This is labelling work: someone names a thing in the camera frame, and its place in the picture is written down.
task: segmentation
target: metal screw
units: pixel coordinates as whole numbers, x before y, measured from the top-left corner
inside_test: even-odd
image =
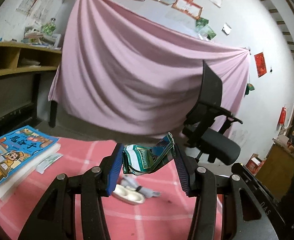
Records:
[[[235,181],[239,181],[239,180],[240,180],[240,177],[239,177],[239,175],[237,175],[237,174],[232,175],[231,178],[232,178],[233,180],[235,180]]]
[[[91,171],[93,173],[98,173],[98,172],[100,172],[100,167],[98,167],[98,166],[92,167]]]
[[[65,174],[64,173],[62,173],[62,174],[59,174],[59,175],[57,175],[57,177],[56,177],[57,179],[59,179],[59,180],[62,180],[62,179],[64,179],[65,178]]]
[[[205,167],[198,167],[197,171],[200,173],[205,173],[206,172],[206,168]]]

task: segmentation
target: book stack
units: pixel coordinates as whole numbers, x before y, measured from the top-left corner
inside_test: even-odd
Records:
[[[0,137],[0,198],[3,200],[36,166],[60,149],[58,138],[24,126]]]

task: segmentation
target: white container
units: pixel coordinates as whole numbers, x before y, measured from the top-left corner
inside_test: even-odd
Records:
[[[112,192],[112,195],[115,198],[118,198],[119,200],[131,205],[138,205],[145,202],[144,195],[119,184],[116,184],[116,188]]]

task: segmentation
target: table leg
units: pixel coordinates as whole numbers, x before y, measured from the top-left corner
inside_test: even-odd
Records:
[[[49,117],[49,126],[54,128],[56,126],[57,102],[51,101],[51,112]]]
[[[34,121],[37,119],[37,99],[38,99],[40,81],[41,81],[41,74],[35,74],[33,77],[33,92],[32,92],[32,103],[34,105],[32,118]]]

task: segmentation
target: glass jar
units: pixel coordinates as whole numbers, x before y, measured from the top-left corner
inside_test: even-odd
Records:
[[[51,36],[53,34],[53,31],[56,29],[55,21],[55,18],[51,18],[48,23],[42,26],[41,32]]]

